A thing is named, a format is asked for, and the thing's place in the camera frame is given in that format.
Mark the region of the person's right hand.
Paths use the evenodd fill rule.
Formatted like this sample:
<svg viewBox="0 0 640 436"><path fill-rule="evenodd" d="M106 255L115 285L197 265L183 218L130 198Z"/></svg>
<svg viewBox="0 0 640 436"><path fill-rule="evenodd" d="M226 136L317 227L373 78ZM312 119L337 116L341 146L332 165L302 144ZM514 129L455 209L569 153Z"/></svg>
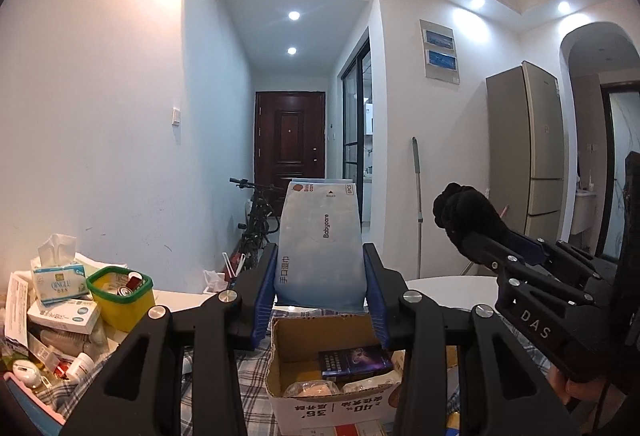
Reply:
<svg viewBox="0 0 640 436"><path fill-rule="evenodd" d="M547 380L563 404L567 404L570 399L599 402L603 398L603 407L616 411L626 399L626 396L615 386L608 385L605 378L596 378L587 383L577 383L567 378L557 367L551 366Z"/></svg>

